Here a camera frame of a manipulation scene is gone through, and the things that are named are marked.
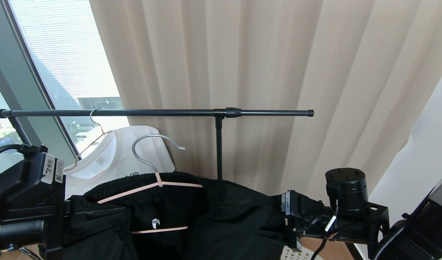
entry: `curtain fold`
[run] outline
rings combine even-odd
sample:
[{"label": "curtain fold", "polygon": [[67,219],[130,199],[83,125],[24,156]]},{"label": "curtain fold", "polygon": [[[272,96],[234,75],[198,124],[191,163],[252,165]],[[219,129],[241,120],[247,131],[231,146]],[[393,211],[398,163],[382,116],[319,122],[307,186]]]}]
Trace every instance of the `curtain fold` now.
[{"label": "curtain fold", "polygon": [[[327,201],[332,168],[373,190],[442,75],[442,0],[90,0],[128,109],[314,109],[223,120],[224,179]],[[131,117],[215,178],[214,118]]]}]

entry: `glass pane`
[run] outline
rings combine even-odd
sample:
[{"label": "glass pane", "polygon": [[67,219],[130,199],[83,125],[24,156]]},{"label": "glass pane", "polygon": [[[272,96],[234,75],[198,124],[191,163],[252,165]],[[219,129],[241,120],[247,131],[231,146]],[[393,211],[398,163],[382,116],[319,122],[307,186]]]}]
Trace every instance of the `glass pane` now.
[{"label": "glass pane", "polygon": [[[8,109],[6,101],[0,92],[0,108]],[[9,120],[7,118],[0,118],[0,147],[6,144],[21,143],[21,140],[12,128]],[[16,152],[15,150],[8,150],[0,154],[0,173],[5,171],[7,168],[18,163],[23,159],[23,156]]]},{"label": "glass pane", "polygon": [[[89,1],[11,0],[10,3],[56,109],[123,108]],[[94,120],[105,131],[129,125],[126,117]],[[100,135],[100,129],[88,117],[62,117],[62,122],[79,151]]]}]

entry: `white shirt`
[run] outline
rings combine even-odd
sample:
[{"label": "white shirt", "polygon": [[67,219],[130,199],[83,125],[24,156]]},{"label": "white shirt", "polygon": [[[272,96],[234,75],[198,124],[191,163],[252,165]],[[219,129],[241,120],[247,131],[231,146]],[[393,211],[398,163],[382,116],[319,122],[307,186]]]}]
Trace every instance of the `white shirt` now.
[{"label": "white shirt", "polygon": [[[65,199],[83,195],[95,186],[114,179],[143,173],[153,173],[152,167],[138,161],[131,150],[133,142],[142,135],[158,134],[146,125],[128,126],[113,130],[75,168],[65,171]],[[137,154],[152,163],[158,172],[172,172],[175,167],[162,138],[150,137],[136,145]]]}]

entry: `clothes rack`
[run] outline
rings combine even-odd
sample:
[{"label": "clothes rack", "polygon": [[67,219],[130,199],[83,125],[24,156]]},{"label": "clothes rack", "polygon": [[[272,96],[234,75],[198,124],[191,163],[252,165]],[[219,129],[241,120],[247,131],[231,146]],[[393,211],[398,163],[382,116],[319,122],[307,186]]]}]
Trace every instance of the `clothes rack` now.
[{"label": "clothes rack", "polygon": [[[23,143],[29,143],[17,117],[88,117],[92,110],[6,110],[0,109],[0,118],[8,118],[19,134]],[[313,110],[242,110],[227,107],[225,109],[122,109],[94,111],[96,117],[215,117],[216,127],[216,163],[218,179],[222,179],[222,120],[242,116],[293,116],[312,117]]]}]

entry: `wooden floor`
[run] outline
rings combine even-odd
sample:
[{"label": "wooden floor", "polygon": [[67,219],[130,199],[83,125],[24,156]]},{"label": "wooden floor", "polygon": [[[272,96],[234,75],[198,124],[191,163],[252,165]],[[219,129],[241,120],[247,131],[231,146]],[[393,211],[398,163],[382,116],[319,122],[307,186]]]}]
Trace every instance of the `wooden floor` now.
[{"label": "wooden floor", "polygon": [[[315,251],[319,246],[322,240],[313,239],[313,238],[303,238],[302,243],[303,247],[306,247],[312,251]],[[37,246],[29,247],[33,252],[38,253]],[[323,260],[352,260],[353,257],[349,252],[348,248],[343,242],[327,242],[322,252],[319,254]],[[3,256],[0,260],[31,260],[26,255],[23,255],[20,252],[10,252],[3,253]]]}]

